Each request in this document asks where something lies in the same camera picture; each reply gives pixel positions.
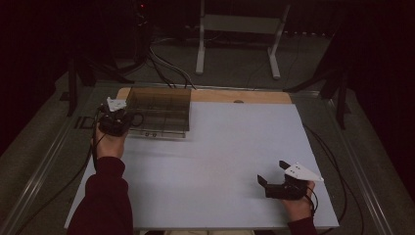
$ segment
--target white metal frame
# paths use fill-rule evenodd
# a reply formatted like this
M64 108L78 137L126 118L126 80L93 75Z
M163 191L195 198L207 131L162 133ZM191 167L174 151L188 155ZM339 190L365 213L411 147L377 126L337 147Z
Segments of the white metal frame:
M251 18L237 16L220 16L205 13L205 0L201 0L201 25L199 38L199 52L196 62L196 74L204 73L205 65L205 30L240 31L274 34L275 40L268 48L269 64L274 79L281 78L275 53L284 30L290 5L285 7L281 18Z

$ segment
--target wire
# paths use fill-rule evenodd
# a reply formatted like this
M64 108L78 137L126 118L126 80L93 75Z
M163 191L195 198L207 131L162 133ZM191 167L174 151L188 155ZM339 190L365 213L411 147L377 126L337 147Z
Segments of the wire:
M357 209L359 211L359 215L361 218L361 229L360 229L360 234L364 233L364 217L363 217L363 212L362 212L362 208L359 205L358 201L357 201L357 197L354 195L353 191L351 190L351 187L348 185L348 183L346 182L346 180L344 179L341 170L339 168L338 162L335 158L335 155L333 154L333 152L330 150L330 148L328 147L328 145L326 144L326 142L324 142L324 140L316 133L314 132L310 127L308 127L307 125L305 125L304 123L302 124L304 126L305 129L307 129L312 135L313 137L317 140L318 144L320 145L320 147L323 149L324 153L326 154L327 158L329 159L330 163L332 164L332 166L335 168L336 172L338 173L338 176L341 180L341 184L342 184L342 188L343 188L343 192L344 192L344 197L345 197L345 204L344 204L344 209L342 211L341 216L339 216L338 218L338 222L341 222L343 220L343 218L345 217L346 214L346 209L347 209L347 194L346 194L346 188L347 190L350 192L351 197L353 198L353 200L356 202L357 205ZM322 233L320 233L320 235L322 234L327 234L330 231L334 230L333 228L330 228Z
M317 212L317 209L318 209L318 198L317 198L317 195L314 193L314 191L312 189L310 189L310 188L308 188L308 189L311 191L312 195L314 195L314 198L315 198L315 206L314 206L314 203L312 203L312 201L311 201L311 203L313 205L313 213L315 213L315 212Z
M190 84L196 90L196 87L193 84L192 78L189 75L189 73L187 73L186 71L178 68L177 66L175 66L172 63L170 63L169 61L167 61L166 59L162 58L161 56L156 55L156 53L153 51L153 49L151 47L150 47L150 52L151 52L151 55L153 55L156 59L158 59L160 61L160 63L159 63L159 62L155 61L152 57L149 57L149 59L152 61L153 65L155 66L155 69L158 72L158 74L161 77L161 79L163 79L164 81L166 80L166 78L161 74L161 71L159 70L159 68L157 68L156 64L159 64L159 65L161 65L163 67L166 67L166 68L168 68L168 69L170 69L172 71L177 72L178 74L180 74L184 78L184 80L185 80L185 88L187 88L187 84Z
M153 68L156 70L157 74L159 75L160 79L164 81L165 84L168 85L170 88L176 88L174 82L168 78L166 78L160 71L159 67L156 65L156 62L153 60L151 56L149 56L150 61L153 63Z

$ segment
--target right hand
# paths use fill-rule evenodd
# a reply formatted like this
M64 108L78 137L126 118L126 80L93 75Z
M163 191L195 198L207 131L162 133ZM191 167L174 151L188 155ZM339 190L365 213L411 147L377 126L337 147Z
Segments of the right hand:
M312 190L314 189L315 183L308 181L307 196L311 198ZM306 197L299 200L281 200L284 205L290 221L297 221L303 218L311 217L311 204Z

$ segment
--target white board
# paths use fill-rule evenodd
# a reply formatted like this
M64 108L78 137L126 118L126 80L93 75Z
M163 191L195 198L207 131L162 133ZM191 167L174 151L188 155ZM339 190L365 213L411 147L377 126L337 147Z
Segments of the white board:
M256 182L283 183L279 161L320 174L295 105L191 104L186 139L129 135L124 178L136 229L266 229L287 227L278 200ZM84 196L89 163L69 212ZM316 182L318 228L339 226L324 182Z

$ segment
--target red sleeve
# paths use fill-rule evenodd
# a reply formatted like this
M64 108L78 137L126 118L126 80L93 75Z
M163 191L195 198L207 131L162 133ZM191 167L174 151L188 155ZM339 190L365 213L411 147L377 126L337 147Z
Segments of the red sleeve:
M86 181L85 197L70 221L69 235L133 234L124 170L120 159L105 157L97 161L97 173Z
M315 230L314 227L313 217L289 222L288 226L290 227L292 235L317 235L317 230Z

